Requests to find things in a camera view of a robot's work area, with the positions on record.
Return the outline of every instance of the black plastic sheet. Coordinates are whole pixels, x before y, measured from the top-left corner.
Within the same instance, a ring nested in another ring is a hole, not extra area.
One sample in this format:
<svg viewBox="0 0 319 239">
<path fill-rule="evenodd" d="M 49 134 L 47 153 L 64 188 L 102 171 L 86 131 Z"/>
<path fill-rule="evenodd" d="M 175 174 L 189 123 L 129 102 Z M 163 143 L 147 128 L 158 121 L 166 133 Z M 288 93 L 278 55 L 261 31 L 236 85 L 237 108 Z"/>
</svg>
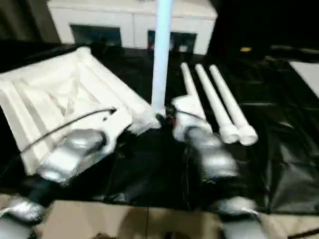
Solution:
<svg viewBox="0 0 319 239">
<path fill-rule="evenodd" d="M 2 71 L 50 58 L 76 46 L 41 46 L 35 54 L 17 54 Z M 151 101 L 153 52 L 92 46 L 92 54 L 146 101 Z M 201 63 L 208 71 L 216 64 L 227 81 L 259 141 L 252 146 L 227 145 L 237 160 L 242 187 L 266 213 L 319 213 L 319 100 L 287 62 L 217 60 L 189 54 L 169 59 L 166 103 L 184 95 L 181 62 L 187 62 L 214 131 L 215 118 L 195 72 Z M 5 116 L 0 114 L 2 146 L 0 184 L 14 192 L 23 174 Z M 123 135 L 118 150 L 84 172 L 64 199 L 101 201 L 112 204 L 203 210 L 190 206 L 185 194 L 184 145 L 176 142 L 169 128 L 149 130 L 139 137 Z"/>
</svg>

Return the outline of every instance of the cabinet door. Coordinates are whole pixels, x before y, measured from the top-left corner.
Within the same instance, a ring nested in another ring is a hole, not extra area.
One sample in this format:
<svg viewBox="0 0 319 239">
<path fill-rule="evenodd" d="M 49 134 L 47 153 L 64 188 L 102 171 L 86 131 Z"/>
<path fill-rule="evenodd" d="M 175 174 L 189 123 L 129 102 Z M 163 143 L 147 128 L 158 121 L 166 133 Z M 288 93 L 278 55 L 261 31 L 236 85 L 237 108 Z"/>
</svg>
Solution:
<svg viewBox="0 0 319 239">
<path fill-rule="evenodd" d="M 186 44 L 186 46 L 181 45 L 180 49 L 185 51 L 185 47 L 191 47 L 193 53 L 205 55 L 214 24 L 215 21 L 210 19 L 173 17 L 171 22 L 170 47 L 176 48 L 174 44 Z M 156 16 L 134 14 L 134 26 L 135 47 L 150 48 L 154 41 Z"/>
<path fill-rule="evenodd" d="M 51 8 L 50 12 L 63 43 L 99 42 L 134 47 L 133 16 L 130 13 L 67 8 Z"/>
</svg>

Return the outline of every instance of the beige floor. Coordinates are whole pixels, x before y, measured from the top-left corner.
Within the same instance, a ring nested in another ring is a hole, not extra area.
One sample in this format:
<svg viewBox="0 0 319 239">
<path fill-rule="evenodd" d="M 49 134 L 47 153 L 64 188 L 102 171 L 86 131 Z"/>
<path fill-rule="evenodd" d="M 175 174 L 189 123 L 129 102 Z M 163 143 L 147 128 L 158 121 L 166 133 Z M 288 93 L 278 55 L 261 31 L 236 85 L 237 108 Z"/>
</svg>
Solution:
<svg viewBox="0 0 319 239">
<path fill-rule="evenodd" d="M 8 196 L 0 195 L 0 206 L 7 200 Z M 270 238 L 276 239 L 319 227 L 319 217 L 262 215 L 262 221 Z M 98 233 L 120 239 L 163 239 L 166 232 L 190 239 L 217 239 L 220 227 L 211 213 L 57 201 L 38 230 L 42 239 L 91 239 Z"/>
</svg>

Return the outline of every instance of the white vertical pole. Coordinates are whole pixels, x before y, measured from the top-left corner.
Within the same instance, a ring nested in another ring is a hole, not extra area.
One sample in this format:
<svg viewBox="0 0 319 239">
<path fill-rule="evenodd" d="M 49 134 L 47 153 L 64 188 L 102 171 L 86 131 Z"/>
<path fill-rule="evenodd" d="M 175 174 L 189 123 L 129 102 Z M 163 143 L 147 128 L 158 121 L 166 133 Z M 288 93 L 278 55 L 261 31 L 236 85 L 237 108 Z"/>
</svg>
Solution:
<svg viewBox="0 0 319 239">
<path fill-rule="evenodd" d="M 170 22 L 173 0 L 157 0 L 157 20 L 154 47 L 152 107 L 164 114 L 164 101 L 169 54 Z"/>
</svg>

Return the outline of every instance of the black cable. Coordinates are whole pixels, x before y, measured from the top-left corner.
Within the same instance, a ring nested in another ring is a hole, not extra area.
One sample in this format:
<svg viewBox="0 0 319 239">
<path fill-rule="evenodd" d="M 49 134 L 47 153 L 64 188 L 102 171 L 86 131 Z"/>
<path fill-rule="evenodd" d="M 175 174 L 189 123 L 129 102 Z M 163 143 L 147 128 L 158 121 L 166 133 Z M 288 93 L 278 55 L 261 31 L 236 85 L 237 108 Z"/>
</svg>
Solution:
<svg viewBox="0 0 319 239">
<path fill-rule="evenodd" d="M 41 136 L 40 138 L 38 138 L 36 141 L 34 141 L 33 143 L 31 143 L 31 144 L 29 144 L 27 147 L 25 147 L 25 148 L 21 151 L 20 155 L 23 154 L 23 153 L 25 153 L 27 150 L 29 150 L 29 149 L 32 148 L 34 145 L 36 145 L 37 143 L 39 143 L 39 142 L 42 141 L 43 139 L 47 138 L 47 137 L 50 136 L 51 134 L 53 134 L 53 133 L 55 133 L 55 132 L 58 132 L 58 131 L 60 131 L 61 129 L 63 129 L 63 128 L 65 128 L 65 127 L 67 127 L 67 126 L 69 126 L 69 125 L 71 125 L 71 124 L 73 124 L 73 123 L 75 123 L 75 122 L 77 122 L 77 121 L 83 119 L 83 118 L 86 118 L 86 117 L 91 116 L 91 115 L 95 115 L 95 114 L 100 113 L 100 112 L 114 112 L 114 111 L 115 111 L 115 109 L 103 109 L 103 110 L 93 111 L 93 112 L 87 113 L 87 114 L 85 114 L 85 115 L 82 115 L 82 116 L 80 116 L 79 118 L 76 118 L 76 119 L 74 119 L 74 120 L 71 120 L 71 121 L 69 121 L 68 123 L 65 123 L 65 124 L 63 124 L 63 125 L 61 125 L 61 126 L 55 128 L 55 129 L 53 129 L 52 131 L 50 131 L 50 132 L 48 132 L 48 133 L 42 135 L 42 136 Z"/>
<path fill-rule="evenodd" d="M 42 135 L 42 136 L 41 136 L 40 138 L 38 138 L 36 141 L 32 142 L 32 143 L 29 144 L 27 147 L 25 147 L 25 148 L 20 152 L 20 154 L 19 154 L 17 157 L 13 158 L 13 159 L 10 161 L 9 165 L 1 172 L 1 174 L 0 174 L 0 180 L 3 178 L 3 176 L 5 175 L 5 173 L 6 173 L 10 168 L 12 168 L 18 161 L 20 161 L 20 159 L 21 159 L 20 156 L 21 156 L 23 153 L 25 153 L 26 151 L 28 151 L 28 150 L 29 150 L 30 148 L 32 148 L 34 145 L 36 145 L 37 143 L 41 142 L 42 140 L 44 140 L 45 138 L 47 138 L 47 137 L 50 136 L 51 134 L 53 134 L 53 133 L 55 133 L 55 132 L 58 132 L 58 131 L 60 131 L 61 129 L 63 129 L 63 128 L 65 128 L 65 127 L 67 127 L 67 126 L 69 126 L 69 125 L 71 125 L 71 124 L 73 124 L 73 123 L 75 123 L 75 122 L 77 122 L 77 121 L 83 119 L 83 118 L 86 118 L 86 117 L 88 117 L 88 116 L 95 115 L 95 114 L 100 113 L 100 112 L 110 112 L 110 113 L 113 113 L 113 112 L 115 112 L 115 111 L 116 111 L 116 109 L 103 109 L 103 110 L 93 111 L 93 112 L 87 113 L 87 114 L 85 114 L 85 115 L 82 115 L 82 116 L 80 116 L 79 118 L 76 118 L 76 119 L 74 119 L 74 120 L 71 120 L 71 121 L 69 121 L 68 123 L 65 123 L 65 124 L 63 124 L 63 125 L 61 125 L 61 126 L 55 128 L 55 129 L 53 129 L 52 131 L 50 131 L 50 132 L 48 132 L 48 133 Z"/>
</svg>

